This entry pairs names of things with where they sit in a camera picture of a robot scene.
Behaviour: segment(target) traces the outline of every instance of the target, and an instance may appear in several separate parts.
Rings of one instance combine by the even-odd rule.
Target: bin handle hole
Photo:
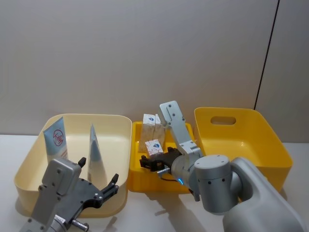
[[[234,125],[236,118],[226,116],[215,116],[211,118],[211,123],[215,125]]]

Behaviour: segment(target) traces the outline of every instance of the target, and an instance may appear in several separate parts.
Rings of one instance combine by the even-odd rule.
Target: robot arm
[[[80,223],[77,217],[86,208],[100,208],[119,187],[118,174],[102,190],[80,179],[85,162],[86,158],[78,164],[63,158],[49,162],[32,215],[20,232],[66,232],[71,225],[88,231],[89,225]]]
[[[196,201],[200,195],[206,211],[225,215],[225,232],[307,231],[298,213],[250,161],[236,158],[230,162],[224,155],[203,156],[186,130],[176,101],[161,104],[159,117],[171,129],[177,149],[173,156],[168,151],[144,157],[141,166],[148,168],[146,163],[158,163],[152,171],[166,170],[190,189]]]

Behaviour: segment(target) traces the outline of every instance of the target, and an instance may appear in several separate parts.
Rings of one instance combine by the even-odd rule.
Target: printed logo
[[[62,133],[62,131],[61,130],[55,130],[53,138],[54,138],[54,144],[56,146],[60,146],[62,144],[62,142],[63,142],[63,133]]]

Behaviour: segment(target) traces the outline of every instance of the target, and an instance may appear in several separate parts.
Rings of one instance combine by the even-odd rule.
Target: cable
[[[278,0],[276,12],[275,12],[275,17],[274,17],[274,22],[272,23],[272,28],[271,28],[271,32],[270,32],[270,38],[269,38],[269,41],[268,41],[268,46],[267,46],[266,56],[265,56],[264,65],[263,65],[263,69],[262,69],[260,84],[259,84],[259,88],[257,89],[257,94],[256,94],[256,98],[255,98],[255,103],[254,103],[254,108],[253,108],[254,110],[256,109],[257,100],[259,98],[260,88],[261,88],[261,84],[262,84],[262,79],[263,79],[263,75],[264,75],[264,70],[265,70],[265,66],[266,66],[267,57],[268,57],[268,52],[269,52],[270,42],[271,42],[271,38],[272,38],[272,33],[274,32],[274,28],[275,28],[275,23],[276,23],[276,18],[277,18],[279,4],[280,4],[280,0]]]
[[[165,179],[165,178],[161,178],[161,180],[165,180],[165,181],[176,181],[176,182],[177,182],[177,180],[171,180],[171,179]]]

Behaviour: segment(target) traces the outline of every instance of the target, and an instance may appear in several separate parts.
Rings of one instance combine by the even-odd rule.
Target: blue led light
[[[181,180],[180,178],[178,178],[178,182],[181,183],[181,185],[183,185],[183,180]]]

